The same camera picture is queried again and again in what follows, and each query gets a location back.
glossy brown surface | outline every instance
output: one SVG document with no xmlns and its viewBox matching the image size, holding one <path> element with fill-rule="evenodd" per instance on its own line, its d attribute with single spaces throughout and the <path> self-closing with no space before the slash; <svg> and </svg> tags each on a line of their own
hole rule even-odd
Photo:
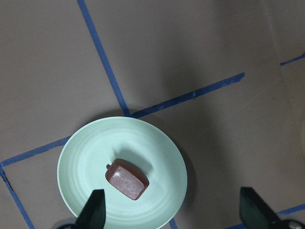
<svg viewBox="0 0 305 229">
<path fill-rule="evenodd" d="M 133 200 L 140 198 L 149 185 L 147 176 L 137 166 L 120 158 L 107 165 L 106 179 Z"/>
</svg>

brown object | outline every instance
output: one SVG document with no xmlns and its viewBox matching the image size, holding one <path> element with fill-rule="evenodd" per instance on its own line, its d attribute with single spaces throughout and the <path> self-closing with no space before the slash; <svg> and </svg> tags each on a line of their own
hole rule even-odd
<svg viewBox="0 0 305 229">
<path fill-rule="evenodd" d="M 129 161 L 117 158 L 106 167 L 107 181 L 130 199 L 140 198 L 149 185 L 147 176 Z"/>
</svg>

plate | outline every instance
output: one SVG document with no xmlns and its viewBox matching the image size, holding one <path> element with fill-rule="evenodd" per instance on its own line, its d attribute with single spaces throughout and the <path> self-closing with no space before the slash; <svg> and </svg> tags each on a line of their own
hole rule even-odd
<svg viewBox="0 0 305 229">
<path fill-rule="evenodd" d="M 116 158 L 130 161 L 150 184 L 131 200 L 105 178 Z M 62 149 L 57 180 L 61 196 L 77 217 L 91 192 L 104 189 L 104 229 L 158 229 L 179 210 L 186 193 L 184 160 L 172 140 L 155 126 L 129 117 L 96 120 L 78 130 Z"/>
</svg>

light green plate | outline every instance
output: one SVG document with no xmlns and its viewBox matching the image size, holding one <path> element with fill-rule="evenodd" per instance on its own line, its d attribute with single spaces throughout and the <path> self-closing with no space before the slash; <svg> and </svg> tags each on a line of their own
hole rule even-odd
<svg viewBox="0 0 305 229">
<path fill-rule="evenodd" d="M 134 163 L 150 184 L 138 200 L 110 185 L 106 165 L 115 158 Z M 78 216 L 94 189 L 104 189 L 105 229 L 158 229 L 180 208 L 186 193 L 183 158 L 171 139 L 144 121 L 103 118 L 87 124 L 69 139 L 57 167 L 61 196 Z"/>
</svg>

blue tape line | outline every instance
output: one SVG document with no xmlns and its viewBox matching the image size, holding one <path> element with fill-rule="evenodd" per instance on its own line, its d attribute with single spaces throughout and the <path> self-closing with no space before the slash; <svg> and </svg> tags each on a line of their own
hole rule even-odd
<svg viewBox="0 0 305 229">
<path fill-rule="evenodd" d="M 300 60 L 302 58 L 305 58 L 305 53 L 303 53 L 302 55 L 300 55 L 298 57 L 293 58 L 292 60 L 289 60 L 289 61 L 286 61 L 286 62 L 281 62 L 280 64 L 281 64 L 281 66 L 283 66 L 285 64 L 289 64 L 291 62 L 298 61 L 298 60 Z"/>
<path fill-rule="evenodd" d="M 52 149 L 54 147 L 63 146 L 64 144 L 67 143 L 69 138 L 70 138 L 70 136 L 69 137 L 65 137 L 63 139 L 60 139 L 60 140 L 57 140 L 55 142 L 51 142 L 51 143 L 49 143 L 49 144 L 47 144 L 45 146 L 40 146 L 40 147 L 38 147 L 36 149 L 30 150 L 30 151 L 25 152 L 23 154 L 19 154 L 17 156 L 13 156 L 13 157 L 11 157 L 9 159 L 1 161 L 0 162 L 0 166 L 2 166 L 2 167 L 9 166 L 9 165 L 11 165 L 11 164 L 13 164 L 15 162 L 27 159 L 27 158 L 29 158 L 31 156 L 36 155 L 36 154 L 41 154 L 43 152 L 46 152 L 46 151 L 48 151 L 48 150 L 50 150 L 50 149 Z"/>
<path fill-rule="evenodd" d="M 22 214 L 22 216 L 23 216 L 25 222 L 27 223 L 28 227 L 29 227 L 30 229 L 35 229 L 35 227 L 34 227 L 32 221 L 30 220 L 29 215 L 28 215 L 27 212 L 25 211 L 25 209 L 24 209 L 24 207 L 23 207 L 23 205 L 22 205 L 22 203 L 21 203 L 19 197 L 17 196 L 17 193 L 16 193 L 16 192 L 13 190 L 13 188 L 11 187 L 10 182 L 8 181 L 8 179 L 7 179 L 7 177 L 6 177 L 5 172 L 4 172 L 3 168 L 2 168 L 2 166 L 0 166 L 0 175 L 1 175 L 1 177 L 3 178 L 3 180 L 4 180 L 4 182 L 5 182 L 5 185 L 6 185 L 6 187 L 8 188 L 8 190 L 9 190 L 9 192 L 10 192 L 10 194 L 11 194 L 11 197 L 13 197 L 13 199 L 14 199 L 14 201 L 15 201 L 15 203 L 16 203 L 16 205 L 17 205 L 19 211 L 20 211 L 20 213 Z"/>
<path fill-rule="evenodd" d="M 165 101 L 163 103 L 160 103 L 160 104 L 157 104 L 157 105 L 145 108 L 143 110 L 140 110 L 138 112 L 133 113 L 131 116 L 133 118 L 140 118 L 140 117 L 143 117 L 145 115 L 149 115 L 149 114 L 152 114 L 154 112 L 163 110 L 163 109 L 168 108 L 170 106 L 174 106 L 176 104 L 180 104 L 180 103 L 185 102 L 187 100 L 194 99 L 194 98 L 199 97 L 201 95 L 204 95 L 206 93 L 215 91 L 215 90 L 217 90 L 219 88 L 226 87 L 226 86 L 229 86 L 229 85 L 231 85 L 233 83 L 239 82 L 244 77 L 244 75 L 245 75 L 245 73 L 240 73 L 238 75 L 232 76 L 232 77 L 227 78 L 225 80 L 221 80 L 219 82 L 211 84 L 211 85 L 209 85 L 207 87 L 200 88 L 200 89 L 198 89 L 196 91 L 183 94 L 183 95 L 178 96 L 176 98 L 167 100 L 167 101 Z"/>
<path fill-rule="evenodd" d="M 82 13 L 82 15 L 83 15 L 83 17 L 85 19 L 85 22 L 87 24 L 87 27 L 88 27 L 88 30 L 89 30 L 90 35 L 92 37 L 93 43 L 95 45 L 95 48 L 96 48 L 96 50 L 97 50 L 97 52 L 98 52 L 98 54 L 100 56 L 100 59 L 101 59 L 102 64 L 104 66 L 104 69 L 105 69 L 105 71 L 107 73 L 107 76 L 108 76 L 108 79 L 109 79 L 110 84 L 112 86 L 112 89 L 113 89 L 113 91 L 115 93 L 115 96 L 116 96 L 118 102 L 119 102 L 119 105 L 122 108 L 125 116 L 130 116 L 129 109 L 128 109 L 127 104 L 126 104 L 126 102 L 124 100 L 124 97 L 123 97 L 123 94 L 122 94 L 122 92 L 120 90 L 118 82 L 115 79 L 113 70 L 112 70 L 112 68 L 110 66 L 110 63 L 109 63 L 108 58 L 106 56 L 105 50 L 104 50 L 104 48 L 102 46 L 101 40 L 99 38 L 99 35 L 98 35 L 98 33 L 97 33 L 96 29 L 95 29 L 95 26 L 93 24 L 93 21 L 91 19 L 90 14 L 89 14 L 89 11 L 88 11 L 88 8 L 86 6 L 86 3 L 85 3 L 84 0 L 77 0 L 77 2 L 78 2 L 78 5 L 79 5 L 79 7 L 81 9 L 81 13 Z"/>
<path fill-rule="evenodd" d="M 171 229 L 178 229 L 174 218 L 170 220 L 170 226 Z"/>
<path fill-rule="evenodd" d="M 305 210 L 305 204 L 301 204 L 301 205 L 298 205 L 298 206 L 295 206 L 292 208 L 288 208 L 283 211 L 279 211 L 279 212 L 277 212 L 277 214 L 289 215 L 289 214 L 296 213 L 296 212 L 302 211 L 302 210 Z M 244 229 L 244 228 L 245 228 L 244 224 L 238 224 L 238 225 L 226 228 L 226 229 Z"/>
</svg>

